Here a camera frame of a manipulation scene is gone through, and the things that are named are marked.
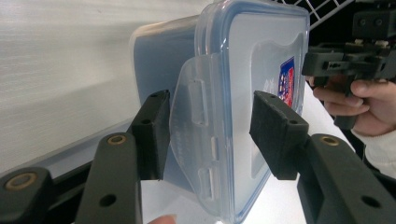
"translucent plastic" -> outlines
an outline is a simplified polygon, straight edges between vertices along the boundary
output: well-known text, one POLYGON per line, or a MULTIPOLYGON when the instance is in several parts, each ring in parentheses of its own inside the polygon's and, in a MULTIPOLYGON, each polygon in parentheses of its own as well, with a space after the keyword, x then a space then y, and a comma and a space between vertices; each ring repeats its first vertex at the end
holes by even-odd
POLYGON ((248 134, 253 92, 301 113, 308 29, 299 7, 232 0, 131 39, 140 98, 171 91, 176 161, 203 208, 226 223, 244 220, 270 174, 248 134))

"hole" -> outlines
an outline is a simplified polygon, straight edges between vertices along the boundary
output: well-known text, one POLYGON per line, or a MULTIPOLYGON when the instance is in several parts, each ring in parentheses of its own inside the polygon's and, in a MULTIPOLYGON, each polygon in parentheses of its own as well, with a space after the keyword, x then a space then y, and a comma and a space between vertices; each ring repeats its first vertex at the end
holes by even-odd
POLYGON ((114 194, 107 194, 105 197, 103 197, 99 204, 102 207, 109 207, 111 204, 115 203, 117 200, 116 195, 114 194))
POLYGON ((330 136, 323 136, 320 138, 320 141, 322 141, 324 144, 332 146, 332 147, 336 147, 338 146, 338 140, 330 137, 330 136))
POLYGON ((365 204, 367 204, 367 205, 369 205, 369 206, 371 206, 371 207, 374 207, 374 208, 379 208, 379 207, 381 207, 381 204, 380 204, 376 199, 374 199, 374 198, 372 198, 372 197, 369 197, 369 196, 362 196, 362 197, 361 197, 361 200, 362 200, 365 204))
POLYGON ((142 120, 142 124, 150 124, 150 123, 151 123, 151 120, 149 120, 149 119, 142 120))

